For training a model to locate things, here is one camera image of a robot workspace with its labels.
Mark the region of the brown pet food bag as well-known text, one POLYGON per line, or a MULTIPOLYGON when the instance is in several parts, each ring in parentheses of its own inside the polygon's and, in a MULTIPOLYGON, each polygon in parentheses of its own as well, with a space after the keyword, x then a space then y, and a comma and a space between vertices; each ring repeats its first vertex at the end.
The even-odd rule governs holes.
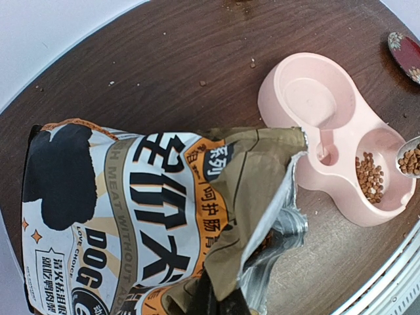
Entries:
POLYGON ((138 135, 33 126, 22 262, 36 314, 266 314, 272 268, 302 245, 305 133, 138 135))

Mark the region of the pink double pet bowl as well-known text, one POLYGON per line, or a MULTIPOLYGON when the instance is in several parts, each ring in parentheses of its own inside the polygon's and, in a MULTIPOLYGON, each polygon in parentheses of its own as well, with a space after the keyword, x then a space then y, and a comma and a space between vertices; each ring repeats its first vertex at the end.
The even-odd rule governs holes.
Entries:
POLYGON ((308 152, 297 164, 297 184, 328 194, 350 222, 376 226, 406 209, 416 182, 396 163, 405 140, 371 109, 338 63, 311 52, 286 57, 264 79, 258 106, 268 127, 299 126, 306 133, 308 152), (356 159, 365 153, 385 174, 376 204, 356 176, 356 159))

